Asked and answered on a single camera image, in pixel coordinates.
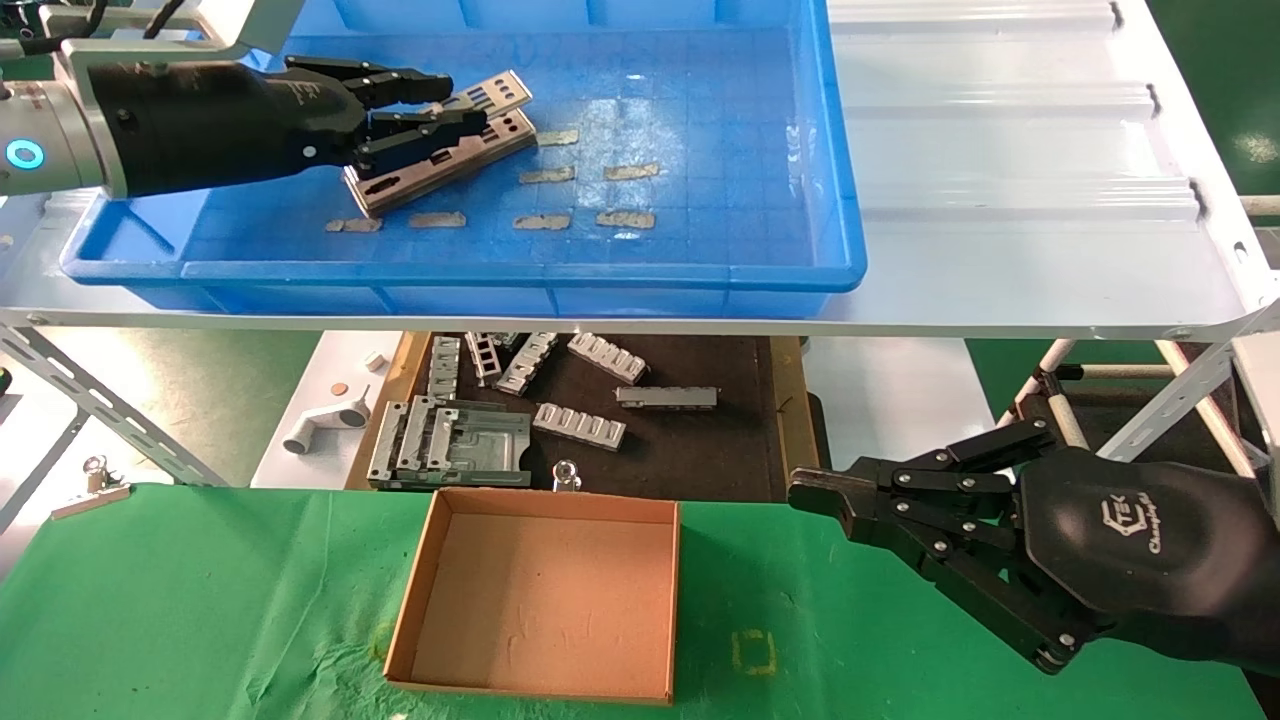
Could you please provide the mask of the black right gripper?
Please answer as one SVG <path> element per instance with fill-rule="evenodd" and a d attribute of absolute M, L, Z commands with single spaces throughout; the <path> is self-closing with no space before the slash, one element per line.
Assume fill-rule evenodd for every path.
<path fill-rule="evenodd" d="M 1279 536 L 1260 487 L 1082 448 L 1043 457 L 1057 448 L 1044 420 L 1016 421 L 909 460 L 860 457 L 845 471 L 797 468 L 790 501 L 835 519 L 849 542 L 896 556 L 1043 674 L 1061 673 L 1105 635 L 1172 659 L 1276 675 Z M 1025 462 L 1027 555 L 1092 616 L 1050 589 L 1025 559 L 979 541 L 941 510 L 874 500 L 1010 495 L 1004 471 Z"/>

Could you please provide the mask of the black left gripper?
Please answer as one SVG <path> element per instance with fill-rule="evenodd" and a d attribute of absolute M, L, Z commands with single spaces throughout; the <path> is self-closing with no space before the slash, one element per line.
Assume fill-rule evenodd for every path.
<path fill-rule="evenodd" d="M 275 73 L 238 61 L 111 64 L 88 79 L 119 159 L 122 181 L 110 183 L 118 199 L 273 181 L 353 156 L 356 177 L 369 181 L 479 136 L 489 122 L 477 109 L 366 119 L 366 109 L 442 102 L 454 81 L 339 58 L 285 55 Z"/>

